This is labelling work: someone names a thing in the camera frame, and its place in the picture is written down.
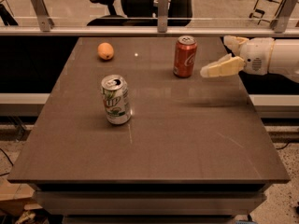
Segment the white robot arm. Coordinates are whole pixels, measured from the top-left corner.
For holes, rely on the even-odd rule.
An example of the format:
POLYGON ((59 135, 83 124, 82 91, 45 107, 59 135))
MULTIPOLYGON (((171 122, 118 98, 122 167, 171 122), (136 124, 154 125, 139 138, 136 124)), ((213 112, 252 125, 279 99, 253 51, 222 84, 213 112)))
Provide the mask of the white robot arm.
POLYGON ((201 68, 202 77, 227 77, 244 71, 263 76, 277 74, 299 82, 299 40, 227 35, 224 46, 231 53, 201 68))

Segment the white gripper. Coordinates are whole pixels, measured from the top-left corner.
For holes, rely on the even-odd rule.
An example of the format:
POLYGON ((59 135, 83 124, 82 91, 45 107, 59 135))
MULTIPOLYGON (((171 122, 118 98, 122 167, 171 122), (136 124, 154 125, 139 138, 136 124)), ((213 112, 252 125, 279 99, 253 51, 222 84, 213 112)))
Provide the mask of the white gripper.
POLYGON ((202 77, 228 77, 244 69, 247 74, 266 75, 274 47, 274 38, 252 38, 226 35, 223 44, 232 54, 201 68, 202 77))

